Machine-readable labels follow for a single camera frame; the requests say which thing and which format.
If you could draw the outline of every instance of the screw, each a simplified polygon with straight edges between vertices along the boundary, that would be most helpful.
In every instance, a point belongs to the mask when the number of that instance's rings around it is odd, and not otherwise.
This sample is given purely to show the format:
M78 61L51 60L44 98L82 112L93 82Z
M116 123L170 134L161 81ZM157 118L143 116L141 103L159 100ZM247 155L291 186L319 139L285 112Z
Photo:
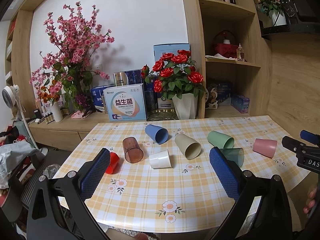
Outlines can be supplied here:
M251 173L251 171L244 171L244 172L243 172L243 175L244 175L245 177L249 178L249 177L252 176L252 173Z
M69 177L69 178L73 178L75 175L76 175L76 172L75 172L75 171L70 171L70 172L68 173L68 177Z
M280 177L279 175L274 175L274 176L273 176L273 179L274 179L275 181L281 181L281 177Z
M39 181L44 181L45 180L45 176L44 175L41 175L40 177L39 177Z

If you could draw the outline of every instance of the electric fan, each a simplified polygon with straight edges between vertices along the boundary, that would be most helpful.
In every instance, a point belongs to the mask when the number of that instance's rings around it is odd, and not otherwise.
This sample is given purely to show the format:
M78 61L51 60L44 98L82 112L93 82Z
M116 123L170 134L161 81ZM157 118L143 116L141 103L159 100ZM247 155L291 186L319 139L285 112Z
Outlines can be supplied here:
M27 124L27 121L26 121L26 119L24 117L24 114L23 114L23 110L22 110L21 102L20 102L20 97L19 97L19 86L18 85L13 85L13 86L10 86L10 87L6 86L2 90L2 97L3 97L4 102L6 103L6 105L9 108L12 108L15 104L17 104L18 111L21 114L22 120L24 122L24 125L25 125L27 131L28 131L28 134L29 134L34 146L36 147L36 149L39 150L39 148L38 148L38 146L37 146L32 134L30 132L30 129L29 129L28 124Z

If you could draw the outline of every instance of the pink cup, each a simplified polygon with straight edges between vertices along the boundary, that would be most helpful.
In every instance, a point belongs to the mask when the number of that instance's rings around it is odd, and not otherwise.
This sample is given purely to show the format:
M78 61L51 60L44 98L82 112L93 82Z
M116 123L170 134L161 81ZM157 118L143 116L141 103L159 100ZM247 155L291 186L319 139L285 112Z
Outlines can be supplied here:
M277 141L256 139L253 145L253 151L260 153L266 157L273 158L277 148Z

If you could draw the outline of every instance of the white cup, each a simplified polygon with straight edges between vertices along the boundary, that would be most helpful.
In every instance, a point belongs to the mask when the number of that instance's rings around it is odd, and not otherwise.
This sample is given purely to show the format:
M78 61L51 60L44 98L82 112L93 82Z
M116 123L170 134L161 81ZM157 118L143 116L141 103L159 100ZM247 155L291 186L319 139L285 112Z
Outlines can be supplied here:
M171 168L170 157L168 149L149 156L149 163L151 168Z

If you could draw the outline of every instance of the translucent brown cup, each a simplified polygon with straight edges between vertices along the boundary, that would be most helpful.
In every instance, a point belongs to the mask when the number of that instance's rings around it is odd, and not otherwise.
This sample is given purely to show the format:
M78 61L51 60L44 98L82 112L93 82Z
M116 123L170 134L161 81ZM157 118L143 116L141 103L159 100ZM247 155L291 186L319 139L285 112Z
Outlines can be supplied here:
M122 141L124 158L129 163L138 163L143 158L143 151L135 137L128 137Z

